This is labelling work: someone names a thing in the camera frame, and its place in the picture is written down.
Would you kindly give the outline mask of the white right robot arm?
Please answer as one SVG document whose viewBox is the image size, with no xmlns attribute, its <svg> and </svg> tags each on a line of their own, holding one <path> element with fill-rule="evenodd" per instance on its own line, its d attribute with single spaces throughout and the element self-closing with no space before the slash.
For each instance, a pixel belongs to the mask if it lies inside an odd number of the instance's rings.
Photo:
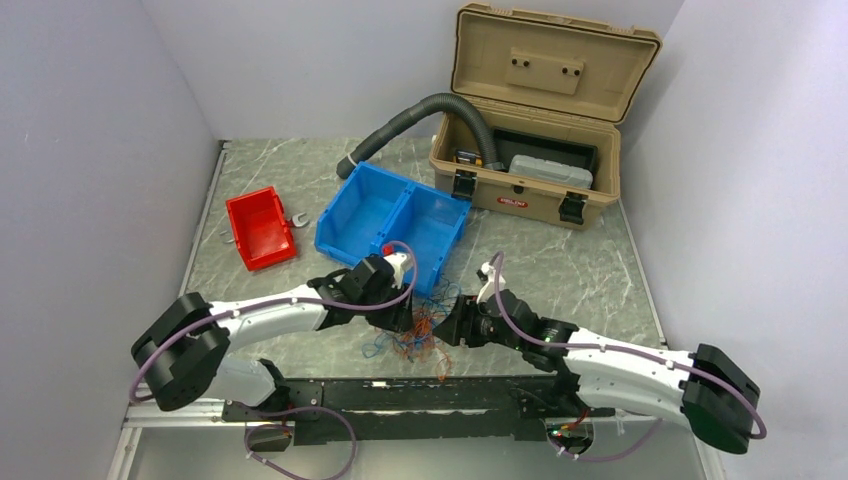
<svg viewBox="0 0 848 480">
<path fill-rule="evenodd" d="M 629 344 L 543 317 L 505 290 L 486 301 L 463 295 L 433 330 L 445 343 L 498 344 L 555 383 L 545 402 L 564 415 L 615 409 L 687 428 L 703 443 L 745 454 L 767 434 L 759 386 L 720 348 L 693 352 Z"/>
</svg>

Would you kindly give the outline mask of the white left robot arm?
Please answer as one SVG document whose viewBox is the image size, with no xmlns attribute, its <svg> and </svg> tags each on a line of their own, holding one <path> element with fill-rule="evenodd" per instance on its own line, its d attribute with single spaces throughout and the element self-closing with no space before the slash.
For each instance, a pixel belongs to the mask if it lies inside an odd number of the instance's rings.
<svg viewBox="0 0 848 480">
<path fill-rule="evenodd" d="M 246 361 L 233 352 L 293 333 L 346 325 L 361 316 L 377 328 L 401 332 L 411 325 L 417 274 L 411 253 L 371 254 L 281 294 L 235 302 L 208 302 L 199 293 L 178 297 L 132 344 L 139 368 L 130 389 L 134 403 L 145 383 L 160 410 L 181 409 L 200 398 L 240 403 L 272 420 L 291 405 L 291 389 L 274 363 Z"/>
</svg>

